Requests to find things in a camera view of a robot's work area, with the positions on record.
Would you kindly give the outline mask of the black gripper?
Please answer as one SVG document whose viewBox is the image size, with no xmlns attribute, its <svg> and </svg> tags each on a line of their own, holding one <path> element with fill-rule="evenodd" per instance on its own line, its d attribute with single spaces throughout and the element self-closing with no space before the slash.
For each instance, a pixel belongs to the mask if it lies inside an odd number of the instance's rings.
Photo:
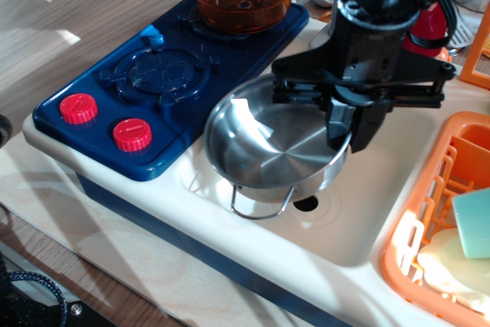
<svg viewBox="0 0 490 327">
<path fill-rule="evenodd" d="M 446 36 L 423 40 L 410 29 L 420 12 L 439 3 Z M 421 47 L 443 47 L 456 27 L 452 0 L 335 0 L 328 40 L 273 62 L 273 102 L 327 107 L 327 143 L 352 152 L 367 148 L 391 105 L 438 107 L 456 69 L 403 49 L 407 35 Z"/>
</svg>

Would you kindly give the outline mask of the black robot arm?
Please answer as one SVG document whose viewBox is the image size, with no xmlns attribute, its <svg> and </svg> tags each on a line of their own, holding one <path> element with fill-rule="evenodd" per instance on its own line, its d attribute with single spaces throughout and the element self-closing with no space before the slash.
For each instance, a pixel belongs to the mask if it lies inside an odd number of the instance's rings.
<svg viewBox="0 0 490 327">
<path fill-rule="evenodd" d="M 394 108 L 440 107 L 456 69 L 403 43 L 444 47 L 455 29 L 452 0 L 335 0 L 328 40 L 273 62 L 273 99 L 316 105 L 328 145 L 361 151 Z"/>
</svg>

